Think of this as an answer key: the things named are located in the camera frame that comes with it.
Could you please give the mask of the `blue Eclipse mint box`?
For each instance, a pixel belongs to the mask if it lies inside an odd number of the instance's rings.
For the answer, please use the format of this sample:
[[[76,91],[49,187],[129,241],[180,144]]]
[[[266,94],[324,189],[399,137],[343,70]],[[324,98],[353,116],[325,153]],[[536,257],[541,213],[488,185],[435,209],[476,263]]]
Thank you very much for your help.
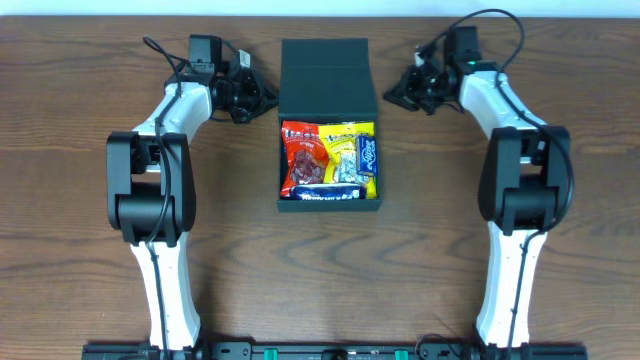
[[[356,138],[356,170],[359,175],[378,176],[378,154],[376,139],[361,134]]]

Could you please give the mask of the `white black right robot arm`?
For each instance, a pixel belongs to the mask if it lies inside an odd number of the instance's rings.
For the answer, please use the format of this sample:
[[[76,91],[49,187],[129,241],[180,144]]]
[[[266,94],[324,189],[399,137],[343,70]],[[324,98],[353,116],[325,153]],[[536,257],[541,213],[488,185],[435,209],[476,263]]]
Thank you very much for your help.
[[[476,332],[487,352],[522,356],[537,257],[573,199],[568,130],[529,111],[510,87],[506,67],[483,59],[474,26],[452,26],[417,48],[384,98],[429,115],[455,106],[487,136],[477,201],[490,255]]]

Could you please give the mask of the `yellow nuts snack bag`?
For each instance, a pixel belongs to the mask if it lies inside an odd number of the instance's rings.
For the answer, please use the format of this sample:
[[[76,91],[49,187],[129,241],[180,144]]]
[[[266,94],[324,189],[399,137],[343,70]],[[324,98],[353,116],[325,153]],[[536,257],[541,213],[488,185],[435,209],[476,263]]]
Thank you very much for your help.
[[[367,199],[376,199],[378,176],[359,175],[356,170],[356,138],[361,134],[375,138],[375,124],[357,122],[319,126],[320,138],[329,155],[324,183],[355,183],[366,189]]]

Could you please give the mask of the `purple Dairy Milk bar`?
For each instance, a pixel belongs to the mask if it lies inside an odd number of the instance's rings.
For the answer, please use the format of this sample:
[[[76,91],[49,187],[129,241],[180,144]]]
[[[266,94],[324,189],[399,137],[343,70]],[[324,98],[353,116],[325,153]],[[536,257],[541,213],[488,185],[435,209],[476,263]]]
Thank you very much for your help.
[[[306,184],[291,188],[290,197],[305,201],[344,201],[366,198],[366,189],[355,183]]]

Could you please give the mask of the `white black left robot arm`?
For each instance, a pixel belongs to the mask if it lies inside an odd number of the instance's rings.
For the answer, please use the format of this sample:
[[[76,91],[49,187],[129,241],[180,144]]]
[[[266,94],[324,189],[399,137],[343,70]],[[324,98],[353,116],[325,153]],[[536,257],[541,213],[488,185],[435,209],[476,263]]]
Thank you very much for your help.
[[[146,36],[146,46],[171,68],[164,95],[133,130],[106,141],[107,213],[130,246],[142,273],[149,306],[149,341],[138,359],[203,359],[201,319],[193,301],[187,242],[196,217],[190,143],[215,120],[244,125],[275,108],[276,91],[252,68],[250,55],[218,36],[192,34],[186,58]]]

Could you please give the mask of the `black gift box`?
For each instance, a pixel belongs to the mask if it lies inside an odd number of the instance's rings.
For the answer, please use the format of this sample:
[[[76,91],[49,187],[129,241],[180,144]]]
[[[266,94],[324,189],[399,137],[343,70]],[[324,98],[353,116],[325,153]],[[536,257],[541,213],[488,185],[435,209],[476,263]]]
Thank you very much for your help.
[[[378,197],[344,201],[305,201],[281,197],[282,212],[376,211],[380,207],[381,165],[378,108],[365,39],[285,39],[282,42],[280,134],[284,121],[320,125],[373,122],[378,154]],[[288,170],[282,135],[280,185]]]

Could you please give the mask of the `red Maltesers bag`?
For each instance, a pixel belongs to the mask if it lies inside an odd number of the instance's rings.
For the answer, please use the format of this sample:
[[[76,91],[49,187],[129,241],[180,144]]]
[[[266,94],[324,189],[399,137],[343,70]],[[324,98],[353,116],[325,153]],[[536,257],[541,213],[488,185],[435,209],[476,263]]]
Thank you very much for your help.
[[[297,185],[322,184],[329,155],[319,135],[317,124],[284,121],[281,135],[288,170],[280,196],[289,197]]]

